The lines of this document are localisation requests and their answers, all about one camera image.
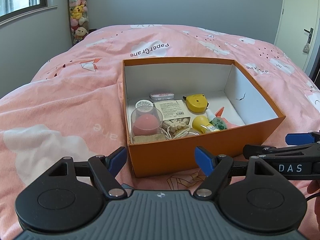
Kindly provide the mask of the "gold square box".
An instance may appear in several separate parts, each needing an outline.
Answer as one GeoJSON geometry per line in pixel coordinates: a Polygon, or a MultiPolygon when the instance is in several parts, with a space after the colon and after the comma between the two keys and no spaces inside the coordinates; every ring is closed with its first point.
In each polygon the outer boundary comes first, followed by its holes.
{"type": "Polygon", "coordinates": [[[137,135],[132,138],[133,144],[148,144],[151,142],[165,141],[166,136],[162,133],[152,135],[137,135]]]}

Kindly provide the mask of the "yellow cap bottle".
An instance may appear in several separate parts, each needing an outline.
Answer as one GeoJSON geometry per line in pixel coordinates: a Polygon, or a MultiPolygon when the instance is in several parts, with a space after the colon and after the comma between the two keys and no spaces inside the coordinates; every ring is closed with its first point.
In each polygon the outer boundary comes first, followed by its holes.
{"type": "Polygon", "coordinates": [[[218,131],[218,129],[216,129],[204,115],[195,117],[192,122],[192,127],[203,134],[218,131]]]}

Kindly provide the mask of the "green spray bottle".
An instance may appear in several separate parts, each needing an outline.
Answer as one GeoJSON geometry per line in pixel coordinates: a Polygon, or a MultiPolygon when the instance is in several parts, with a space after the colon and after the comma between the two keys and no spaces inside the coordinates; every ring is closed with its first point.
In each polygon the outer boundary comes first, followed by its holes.
{"type": "Polygon", "coordinates": [[[221,117],[213,114],[210,109],[206,110],[206,116],[209,120],[209,123],[212,124],[216,129],[220,131],[228,129],[226,122],[221,117]]]}

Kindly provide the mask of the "clear jar pink sponge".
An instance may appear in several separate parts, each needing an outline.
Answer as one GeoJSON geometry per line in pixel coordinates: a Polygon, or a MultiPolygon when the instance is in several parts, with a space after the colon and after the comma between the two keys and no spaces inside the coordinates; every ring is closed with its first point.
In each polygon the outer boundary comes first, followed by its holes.
{"type": "Polygon", "coordinates": [[[154,135],[161,132],[163,115],[150,100],[139,100],[131,113],[133,136],[154,135]]]}

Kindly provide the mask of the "white paper box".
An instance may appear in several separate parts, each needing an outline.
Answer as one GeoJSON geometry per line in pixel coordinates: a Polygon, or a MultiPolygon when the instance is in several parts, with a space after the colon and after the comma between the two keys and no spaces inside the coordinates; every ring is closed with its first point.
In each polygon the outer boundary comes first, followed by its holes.
{"type": "Polygon", "coordinates": [[[161,112],[163,121],[190,118],[190,113],[182,100],[163,100],[155,102],[154,106],[161,112]]]}

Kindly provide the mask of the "yellow tape measure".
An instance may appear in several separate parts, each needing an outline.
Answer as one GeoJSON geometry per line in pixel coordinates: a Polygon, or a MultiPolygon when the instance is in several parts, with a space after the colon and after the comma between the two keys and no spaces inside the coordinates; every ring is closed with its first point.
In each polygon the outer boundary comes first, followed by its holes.
{"type": "Polygon", "coordinates": [[[187,109],[193,113],[203,113],[209,106],[209,102],[204,94],[184,96],[183,100],[185,101],[187,109]]]}

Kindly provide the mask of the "orange cardboard box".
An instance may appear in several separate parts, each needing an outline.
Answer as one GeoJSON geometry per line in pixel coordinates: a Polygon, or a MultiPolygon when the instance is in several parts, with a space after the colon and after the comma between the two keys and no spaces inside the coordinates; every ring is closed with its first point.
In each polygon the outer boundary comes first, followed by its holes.
{"type": "MultiPolygon", "coordinates": [[[[285,119],[276,103],[235,60],[205,57],[158,57],[123,62],[124,114],[127,145],[136,177],[150,177],[195,168],[195,148],[202,146],[214,155],[240,155],[245,145],[260,145],[285,119]],[[204,94],[215,114],[238,125],[192,137],[133,144],[131,113],[139,100],[151,93],[174,93],[173,100],[204,94]]],[[[190,113],[190,125],[203,113],[190,113]]]]}

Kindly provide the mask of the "pink white tin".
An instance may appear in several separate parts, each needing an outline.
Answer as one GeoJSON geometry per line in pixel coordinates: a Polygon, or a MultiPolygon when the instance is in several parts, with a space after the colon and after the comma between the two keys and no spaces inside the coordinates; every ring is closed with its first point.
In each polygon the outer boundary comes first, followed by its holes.
{"type": "Polygon", "coordinates": [[[162,101],[162,100],[173,100],[175,97],[174,93],[151,93],[150,99],[152,101],[162,101]]]}

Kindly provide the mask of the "pink patterned bed duvet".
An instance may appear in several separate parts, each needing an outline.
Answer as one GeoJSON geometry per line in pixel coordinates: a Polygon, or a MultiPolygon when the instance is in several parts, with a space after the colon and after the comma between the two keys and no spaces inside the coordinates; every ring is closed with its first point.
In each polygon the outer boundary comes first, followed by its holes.
{"type": "Polygon", "coordinates": [[[268,145],[284,146],[287,133],[319,130],[319,89],[275,45],[184,25],[98,29],[1,99],[1,239],[21,233],[15,199],[56,161],[86,161],[125,144],[122,62],[164,56],[243,65],[286,116],[268,145]]]}

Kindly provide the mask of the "white door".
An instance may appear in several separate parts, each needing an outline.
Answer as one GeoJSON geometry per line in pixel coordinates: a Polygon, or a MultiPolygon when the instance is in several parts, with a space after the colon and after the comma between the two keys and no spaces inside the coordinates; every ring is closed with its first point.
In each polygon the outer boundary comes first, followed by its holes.
{"type": "Polygon", "coordinates": [[[316,43],[319,25],[319,0],[283,0],[282,11],[275,45],[303,71],[308,69],[309,61],[316,43]],[[304,29],[313,28],[313,36],[308,54],[303,48],[308,40],[304,29]]]}

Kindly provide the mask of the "plush toy storage column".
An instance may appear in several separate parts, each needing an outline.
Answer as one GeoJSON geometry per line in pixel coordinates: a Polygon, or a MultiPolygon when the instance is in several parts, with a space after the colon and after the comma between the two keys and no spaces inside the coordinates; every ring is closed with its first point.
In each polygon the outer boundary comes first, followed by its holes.
{"type": "Polygon", "coordinates": [[[76,45],[89,34],[87,0],[68,0],[72,44],[76,45]]]}

